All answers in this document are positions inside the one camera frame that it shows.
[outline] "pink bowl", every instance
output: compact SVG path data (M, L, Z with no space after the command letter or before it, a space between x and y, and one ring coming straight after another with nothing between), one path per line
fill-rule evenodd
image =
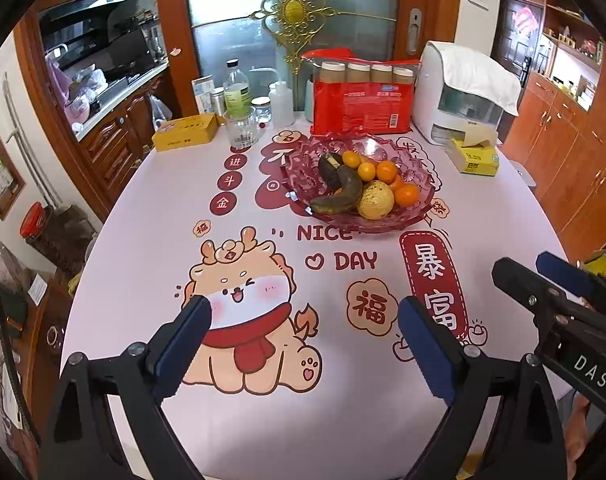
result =
M366 136L361 139L324 140L312 138L301 144L298 151L291 153L281 168L286 178L285 186L293 191L293 196L303 207L322 195L329 194L327 185L318 173L318 159L325 152L342 153L346 150L368 156L377 162L391 160L397 165L403 180L419 187L419 202L407 208L397 205L380 220L368 220L356 211L348 211L338 215L311 215L335 227L357 233L385 233L399 231L419 222L432 208L434 185L432 175L423 167L420 160L414 158L407 148L395 145L391 140L380 137Z

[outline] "cartoon lion dog print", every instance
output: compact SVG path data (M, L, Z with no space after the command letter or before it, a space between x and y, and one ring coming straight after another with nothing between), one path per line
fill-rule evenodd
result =
M205 296L212 324L183 382L226 394L266 395L279 384L308 392L322 369L321 355L305 343L317 334L317 313L308 304L291 318L294 271L274 242L257 244L255 236L244 227L239 241L201 246L203 261L190 269L183 306L195 294Z

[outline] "glass door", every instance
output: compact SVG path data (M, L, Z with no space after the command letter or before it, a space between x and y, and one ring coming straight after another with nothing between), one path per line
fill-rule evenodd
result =
M264 96L278 77L295 91L303 109L311 67L301 54L312 48L345 46L356 57L391 59L398 0L189 0L192 31L203 75L216 86L237 58L249 77L252 97Z

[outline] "red lid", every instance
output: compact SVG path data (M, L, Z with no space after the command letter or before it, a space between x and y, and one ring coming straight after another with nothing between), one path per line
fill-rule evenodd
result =
M23 238L36 236L45 224L45 209L39 202L34 202L21 224L19 233Z

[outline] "bolt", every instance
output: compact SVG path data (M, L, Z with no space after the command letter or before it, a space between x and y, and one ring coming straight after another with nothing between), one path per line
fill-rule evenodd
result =
M536 357L534 354L527 354L525 356L525 361L527 361L528 365L530 365L530 366L538 366L541 363L539 358Z
M465 353L465 355L467 357L478 357L481 355L481 349L478 348L478 346L474 346L474 345L467 345L463 347L463 352Z
M146 344L145 343L141 343L141 342L137 342L137 343L132 343L130 346L128 346L128 354L130 354L133 357L136 357L137 355L141 355L146 348Z
M85 357L83 352L74 352L74 354L68 357L68 363L73 366L78 365L81 361L83 361L83 357Z

